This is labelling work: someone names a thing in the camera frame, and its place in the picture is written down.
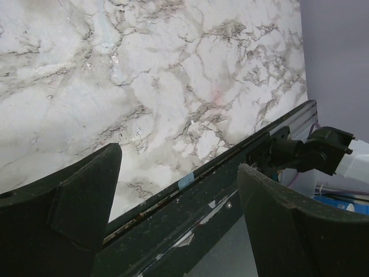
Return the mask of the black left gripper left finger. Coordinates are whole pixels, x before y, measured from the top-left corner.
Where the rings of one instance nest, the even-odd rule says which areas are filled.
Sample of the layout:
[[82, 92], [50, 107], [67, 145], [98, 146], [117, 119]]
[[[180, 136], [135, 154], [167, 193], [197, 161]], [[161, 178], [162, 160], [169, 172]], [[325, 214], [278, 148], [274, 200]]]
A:
[[1, 194], [2, 276], [90, 276], [101, 251], [122, 161], [111, 143]]

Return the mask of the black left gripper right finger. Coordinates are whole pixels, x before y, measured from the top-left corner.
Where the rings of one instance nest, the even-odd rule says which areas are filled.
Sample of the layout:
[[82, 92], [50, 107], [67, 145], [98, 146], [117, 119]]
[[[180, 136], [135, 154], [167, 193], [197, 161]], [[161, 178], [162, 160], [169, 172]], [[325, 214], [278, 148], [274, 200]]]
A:
[[368, 216], [286, 188], [247, 164], [238, 191], [259, 276], [368, 276]]

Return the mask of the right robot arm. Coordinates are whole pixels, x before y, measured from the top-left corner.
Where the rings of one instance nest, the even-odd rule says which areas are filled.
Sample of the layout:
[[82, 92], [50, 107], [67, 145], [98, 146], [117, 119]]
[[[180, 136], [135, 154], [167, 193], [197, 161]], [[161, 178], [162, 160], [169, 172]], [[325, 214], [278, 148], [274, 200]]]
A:
[[268, 177], [285, 169], [318, 170], [368, 183], [367, 142], [332, 127], [316, 129], [304, 141], [290, 139], [289, 131], [286, 126], [272, 136], [267, 133], [247, 155], [246, 163]]

